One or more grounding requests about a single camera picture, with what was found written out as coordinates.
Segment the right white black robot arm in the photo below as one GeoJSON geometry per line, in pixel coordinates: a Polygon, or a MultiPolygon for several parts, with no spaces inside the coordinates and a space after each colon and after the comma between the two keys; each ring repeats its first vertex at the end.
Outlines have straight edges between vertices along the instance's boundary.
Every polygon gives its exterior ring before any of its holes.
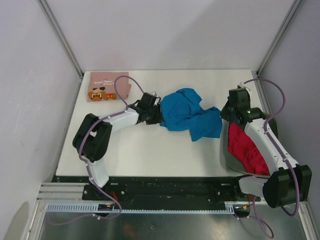
{"type": "Polygon", "coordinates": [[[308,165],[300,165],[281,145],[267,117],[258,107],[251,107],[247,89],[238,87],[228,92],[221,117],[234,123],[253,141],[269,170],[269,177],[261,174],[243,175],[230,188],[231,196],[242,201],[254,195],[264,198],[271,208],[307,200],[312,171],[308,165]]]}

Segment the blue t shirt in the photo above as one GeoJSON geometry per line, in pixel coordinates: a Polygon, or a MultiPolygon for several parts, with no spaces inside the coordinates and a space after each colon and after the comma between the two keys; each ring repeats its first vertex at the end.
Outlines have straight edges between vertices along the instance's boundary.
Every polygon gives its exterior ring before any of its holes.
{"type": "Polygon", "coordinates": [[[166,95],[160,101],[163,117],[160,125],[174,132],[188,130],[193,142],[201,138],[220,138],[223,127],[221,111],[215,106],[203,109],[201,101],[192,88],[182,88],[166,95]]]}

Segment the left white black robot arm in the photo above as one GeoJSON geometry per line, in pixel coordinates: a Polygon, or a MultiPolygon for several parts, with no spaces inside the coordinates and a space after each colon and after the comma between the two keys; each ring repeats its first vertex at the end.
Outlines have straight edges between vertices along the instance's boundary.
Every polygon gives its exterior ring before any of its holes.
{"type": "Polygon", "coordinates": [[[79,159],[85,162],[89,181],[95,185],[93,194],[98,199],[105,200],[111,193],[111,188],[107,185],[110,177],[103,158],[112,133],[140,123],[146,125],[162,123],[160,101],[161,97],[145,92],[141,99],[127,104],[124,110],[103,117],[92,113],[84,117],[73,138],[72,145],[79,159]]]}

